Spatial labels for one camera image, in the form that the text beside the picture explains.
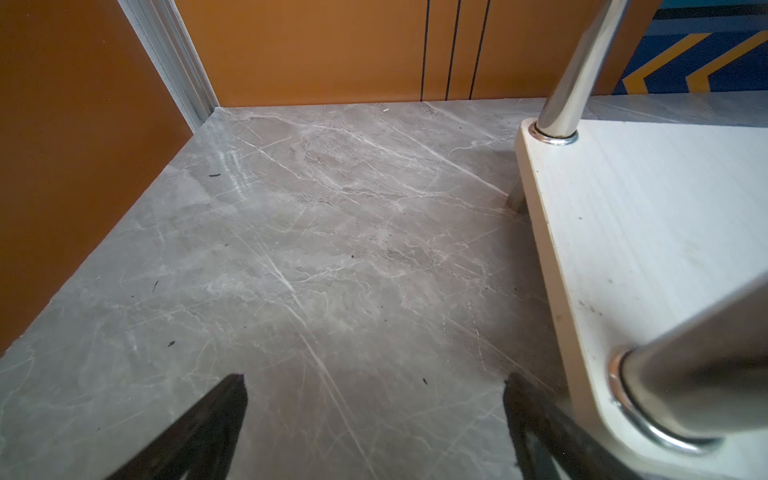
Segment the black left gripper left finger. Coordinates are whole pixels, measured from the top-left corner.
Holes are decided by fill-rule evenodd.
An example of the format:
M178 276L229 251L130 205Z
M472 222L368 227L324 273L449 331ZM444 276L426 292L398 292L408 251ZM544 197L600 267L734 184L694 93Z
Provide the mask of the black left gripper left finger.
M248 394L229 374L111 479L225 479L236 450Z

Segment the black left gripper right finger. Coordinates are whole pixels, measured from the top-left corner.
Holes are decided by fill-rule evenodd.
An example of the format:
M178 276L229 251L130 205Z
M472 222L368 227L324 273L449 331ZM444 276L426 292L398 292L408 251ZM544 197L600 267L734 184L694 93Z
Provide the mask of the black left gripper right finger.
M503 406L524 479L638 479L518 373L505 381Z

